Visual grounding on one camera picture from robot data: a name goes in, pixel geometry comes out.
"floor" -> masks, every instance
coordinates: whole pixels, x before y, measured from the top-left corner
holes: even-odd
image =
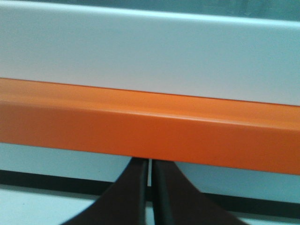
[[[0,143],[0,169],[115,181],[129,157]],[[300,203],[300,176],[178,163],[203,192]],[[0,225],[58,225],[98,196],[0,185]],[[250,225],[300,225],[300,219],[234,213]],[[150,202],[147,224],[154,224]]]

